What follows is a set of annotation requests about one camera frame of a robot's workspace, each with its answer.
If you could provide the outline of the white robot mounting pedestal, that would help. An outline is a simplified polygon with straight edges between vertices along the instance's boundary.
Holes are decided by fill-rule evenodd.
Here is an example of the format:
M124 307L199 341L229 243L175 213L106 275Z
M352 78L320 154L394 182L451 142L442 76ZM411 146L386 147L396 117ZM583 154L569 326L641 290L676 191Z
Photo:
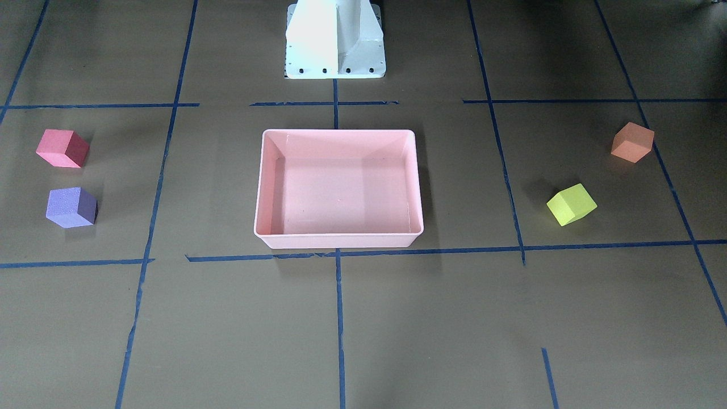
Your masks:
M298 1L287 8L284 75L291 80L382 78L387 65L380 6Z

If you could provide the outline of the red foam block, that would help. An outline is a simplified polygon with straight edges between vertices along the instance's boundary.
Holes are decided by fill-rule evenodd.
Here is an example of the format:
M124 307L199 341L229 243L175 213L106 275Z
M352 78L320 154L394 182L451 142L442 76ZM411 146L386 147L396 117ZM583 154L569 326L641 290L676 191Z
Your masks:
M73 130L46 129L35 151L52 166L82 168L89 143Z

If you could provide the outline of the purple foam block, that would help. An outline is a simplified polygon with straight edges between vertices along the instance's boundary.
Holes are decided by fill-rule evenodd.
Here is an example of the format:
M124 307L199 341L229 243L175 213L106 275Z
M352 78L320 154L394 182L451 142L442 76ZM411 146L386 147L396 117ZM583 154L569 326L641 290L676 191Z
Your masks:
M92 226L98 200L81 187L55 189L48 195L45 217L62 228Z

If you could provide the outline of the pink plastic bin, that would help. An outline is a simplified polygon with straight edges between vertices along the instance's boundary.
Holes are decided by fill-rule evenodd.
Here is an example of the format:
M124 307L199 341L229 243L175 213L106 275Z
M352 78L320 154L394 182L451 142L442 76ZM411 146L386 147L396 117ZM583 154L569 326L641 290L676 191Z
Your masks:
M254 234L269 248L407 248L424 230L413 131L263 132Z

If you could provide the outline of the orange foam block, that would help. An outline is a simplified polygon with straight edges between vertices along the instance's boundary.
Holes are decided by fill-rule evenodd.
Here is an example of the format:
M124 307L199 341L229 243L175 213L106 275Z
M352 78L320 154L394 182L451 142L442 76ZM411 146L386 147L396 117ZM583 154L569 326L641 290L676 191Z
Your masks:
M611 155L637 163L652 151L654 135L653 130L628 122L613 138Z

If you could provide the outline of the yellow foam block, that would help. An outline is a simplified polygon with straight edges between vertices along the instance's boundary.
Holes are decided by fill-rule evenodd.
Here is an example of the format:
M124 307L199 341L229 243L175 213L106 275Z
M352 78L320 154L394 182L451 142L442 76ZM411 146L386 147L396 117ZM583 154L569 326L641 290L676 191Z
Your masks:
M590 214L598 205L579 183L556 193L547 201L547 207L558 224L565 226Z

